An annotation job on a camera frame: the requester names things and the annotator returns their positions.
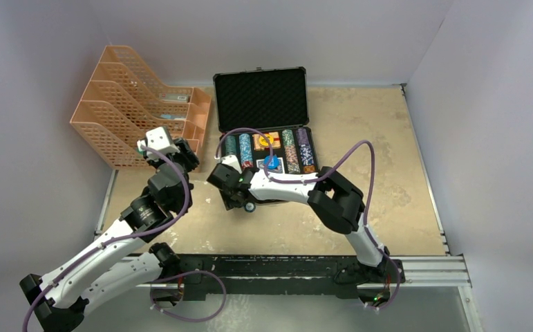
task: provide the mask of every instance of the wheel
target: wheel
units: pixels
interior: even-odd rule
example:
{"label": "wheel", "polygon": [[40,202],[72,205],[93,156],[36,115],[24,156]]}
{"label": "wheel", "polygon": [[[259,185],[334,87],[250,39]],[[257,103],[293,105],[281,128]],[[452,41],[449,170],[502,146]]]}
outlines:
{"label": "wheel", "polygon": [[244,210],[246,212],[253,212],[255,211],[255,209],[256,209],[256,204],[252,202],[246,203],[246,205],[244,205]]}

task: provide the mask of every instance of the cable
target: cable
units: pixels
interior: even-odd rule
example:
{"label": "cable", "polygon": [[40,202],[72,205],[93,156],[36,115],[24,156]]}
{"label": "cable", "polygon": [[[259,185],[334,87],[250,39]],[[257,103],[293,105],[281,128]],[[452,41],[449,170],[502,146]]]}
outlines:
{"label": "cable", "polygon": [[178,278],[181,278],[181,277],[186,277],[188,275],[194,275],[196,273],[200,273],[202,275],[208,275],[208,276],[214,278],[219,283],[219,286],[221,286],[221,290],[223,291],[223,299],[221,300],[221,305],[219,306],[219,308],[217,308],[217,310],[214,313],[212,313],[211,315],[209,315],[207,317],[204,317],[204,318],[188,318],[188,317],[183,317],[181,315],[177,315],[175,313],[171,313],[170,311],[166,311],[165,309],[160,308],[159,305],[156,304],[156,302],[154,302],[154,298],[152,298],[152,291],[150,291],[150,302],[152,302],[151,309],[154,308],[154,309],[160,311],[161,313],[164,313],[167,316],[170,316],[172,318],[176,318],[178,320],[183,320],[185,322],[191,322],[191,323],[206,322],[206,321],[212,319],[213,317],[217,316],[223,310],[223,307],[225,306],[225,297],[226,297],[227,293],[225,291],[225,284],[223,284],[223,281],[221,281],[221,279],[219,279],[219,277],[216,276],[215,274],[213,274],[213,273],[211,273],[209,271],[195,270],[195,271],[189,271],[189,272],[181,273],[179,275],[174,275],[173,277],[154,280],[153,283],[170,282],[171,280],[175,280],[175,279],[178,279]]}
{"label": "cable", "polygon": [[[253,133],[257,133],[259,134],[260,136],[262,136],[264,138],[264,140],[268,143],[268,149],[270,150],[270,160],[272,160],[272,157],[273,157],[273,148],[272,148],[272,144],[270,143],[270,140],[264,136],[263,133],[261,133],[260,131],[256,130],[256,129],[253,129],[253,128],[236,128],[236,129],[233,129],[233,130],[230,130],[228,131],[225,135],[223,135],[221,137],[221,139],[219,140],[219,144],[217,146],[217,150],[215,151],[215,158],[219,158],[219,154],[221,152],[221,145],[223,144],[225,138],[233,133],[238,133],[238,132],[241,132],[241,131],[251,131]],[[376,242],[376,240],[374,240],[374,237],[372,236],[372,234],[370,233],[370,230],[368,229],[368,211],[370,210],[370,202],[372,200],[372,191],[373,191],[373,188],[374,188],[374,175],[376,173],[376,169],[375,169],[375,166],[376,166],[376,155],[374,153],[374,146],[372,146],[372,142],[370,142],[369,140],[361,140],[359,142],[357,142],[351,149],[348,150],[348,152],[346,152],[346,154],[344,154],[344,156],[339,159],[339,161],[333,166],[331,167],[331,169],[329,169],[324,175],[318,177],[318,178],[314,178],[314,179],[308,179],[308,180],[305,180],[304,182],[300,181],[300,180],[280,180],[280,179],[277,179],[277,178],[274,178],[274,177],[271,177],[271,176],[268,176],[268,170],[267,170],[267,167],[264,167],[264,174],[266,174],[266,177],[271,180],[272,182],[275,182],[275,183],[287,183],[287,184],[300,184],[300,183],[316,183],[316,182],[319,182],[319,181],[323,181],[325,179],[327,179],[333,172],[337,171],[337,169],[342,166],[342,164],[354,153],[354,151],[362,146],[362,145],[368,145],[368,148],[370,149],[370,160],[371,160],[371,167],[370,167],[370,185],[368,186],[368,196],[366,197],[366,208],[364,209],[364,218],[363,218],[363,224],[364,224],[364,230],[366,231],[366,234],[368,235],[368,238],[370,238],[370,240],[372,241],[372,244],[374,244],[374,246],[376,247],[376,249],[378,250],[378,252],[380,252],[382,254],[383,257],[385,257],[389,262],[391,262],[392,266],[394,267],[396,273],[398,274],[398,278],[396,280],[396,287],[395,287],[395,292],[394,294],[389,298],[389,300],[387,302],[384,303],[383,306],[381,307],[374,307],[376,308],[376,310],[380,310],[380,309],[384,309],[386,308],[390,303],[392,303],[392,301],[394,300],[394,298],[396,297],[396,295],[398,294],[398,291],[400,289],[400,273],[398,272],[398,266],[396,265],[396,263],[392,260],[392,258],[390,258],[390,256],[388,256],[383,249],[379,248],[378,247],[378,242]]]}
{"label": "cable", "polygon": [[[176,167],[176,165],[170,159],[168,159],[168,157],[166,157],[164,154],[160,153],[159,151],[156,151],[155,149],[152,149],[150,147],[146,147],[144,145],[141,146],[141,148],[143,150],[150,151],[153,154],[155,154],[158,157],[160,157],[160,159],[162,159],[165,163],[169,164],[169,166],[175,171],[175,173],[177,174],[180,182],[183,184],[183,189],[184,189],[184,192],[185,192],[185,202],[183,204],[183,208],[181,208],[181,210],[175,216],[175,218],[173,220],[171,220],[170,222],[168,222],[167,224],[162,225],[162,226],[160,226],[158,228],[154,228],[152,230],[147,230],[146,232],[133,233],[133,234],[124,235],[122,237],[116,237],[116,238],[113,238],[113,239],[109,239],[108,241],[102,242],[103,248],[105,248],[105,247],[109,246],[110,244],[112,244],[114,242],[117,242],[117,241],[121,241],[121,240],[125,240],[125,239],[135,239],[137,237],[145,237],[145,236],[148,236],[148,235],[152,235],[152,234],[156,234],[156,233],[162,232],[162,231],[166,230],[167,228],[171,227],[172,225],[174,225],[174,223],[176,223],[177,220],[179,220],[183,215],[185,215],[185,213],[187,211],[187,207],[189,206],[189,202],[191,200],[191,192],[189,190],[189,185],[187,184],[187,179],[185,179],[185,177],[183,176],[181,171]],[[49,285],[47,285],[42,290],[42,292],[40,292],[38,294],[38,296],[36,296],[34,301],[32,301],[32,303],[30,304],[30,308],[26,312],[26,315],[24,316],[24,322],[22,323],[22,332],[28,332],[28,323],[30,321],[30,317],[32,316],[32,313],[34,312],[34,309],[38,306],[38,303],[40,302],[40,300],[49,291],[51,291],[54,288],[53,285],[57,285],[61,280],[63,280],[63,278],[65,278],[65,276],[67,276],[67,274],[69,274],[70,271],[74,270],[77,266],[79,266],[81,263],[83,263],[86,259],[88,259],[91,255],[96,253],[98,250],[99,250],[99,247],[93,248],[93,249],[89,250],[88,252],[86,252],[81,257],[79,257],[76,261],[74,261],[69,266],[67,266],[63,271],[61,271],[61,273],[56,278],[53,279],[53,282],[50,283]]]}

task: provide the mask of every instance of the blue object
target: blue object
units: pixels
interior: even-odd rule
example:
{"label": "blue object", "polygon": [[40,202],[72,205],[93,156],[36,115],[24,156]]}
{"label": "blue object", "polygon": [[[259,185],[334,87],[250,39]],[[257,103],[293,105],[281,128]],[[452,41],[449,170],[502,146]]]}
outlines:
{"label": "blue object", "polygon": [[272,161],[270,161],[270,156],[264,158],[264,165],[266,165],[268,169],[276,169],[279,166],[279,163],[279,158],[276,154],[272,156]]}
{"label": "blue object", "polygon": [[178,120],[178,119],[184,119],[185,117],[184,116],[180,116],[180,115],[172,115],[172,114],[160,114],[160,117],[163,118],[163,119],[167,119],[167,120]]}

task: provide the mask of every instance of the poker chip stack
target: poker chip stack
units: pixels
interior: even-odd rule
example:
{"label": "poker chip stack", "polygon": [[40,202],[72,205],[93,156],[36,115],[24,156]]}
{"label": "poker chip stack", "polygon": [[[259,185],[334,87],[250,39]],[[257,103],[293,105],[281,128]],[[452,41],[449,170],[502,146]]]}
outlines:
{"label": "poker chip stack", "polygon": [[283,130],[282,135],[288,172],[289,174],[300,174],[301,168],[299,166],[299,159],[297,158],[297,150],[294,148],[294,137],[292,136],[292,131],[285,129]]}
{"label": "poker chip stack", "polygon": [[243,133],[240,135],[240,159],[242,162],[242,170],[253,167],[252,162],[252,141],[250,135]]}
{"label": "poker chip stack", "polygon": [[301,154],[301,161],[303,162],[303,172],[315,172],[315,162],[313,160],[313,150],[309,144],[309,137],[307,130],[304,128],[297,129],[297,139],[299,141],[299,152]]}
{"label": "poker chip stack", "polygon": [[226,156],[236,155],[236,138],[234,136],[230,135],[225,138],[225,155]]}

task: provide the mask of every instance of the black case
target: black case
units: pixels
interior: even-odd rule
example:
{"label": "black case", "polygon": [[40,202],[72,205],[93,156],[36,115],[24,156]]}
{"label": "black case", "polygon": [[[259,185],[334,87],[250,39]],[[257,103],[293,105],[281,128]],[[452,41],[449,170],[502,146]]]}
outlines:
{"label": "black case", "polygon": [[[291,129],[301,174],[304,174],[296,129],[305,128],[313,152],[315,171],[318,172],[319,163],[315,144],[313,144],[311,129],[306,126],[309,123],[306,76],[307,72],[303,67],[215,74],[213,81],[219,131],[227,133],[239,127],[254,128],[263,133],[278,131],[281,148],[275,149],[274,154],[283,159],[284,170],[288,174],[282,131]],[[240,134],[242,133],[232,134],[236,137],[238,160],[241,159],[238,139]],[[254,141],[252,141],[252,159],[255,167],[257,167],[257,160],[269,155],[268,149],[255,150]]]}

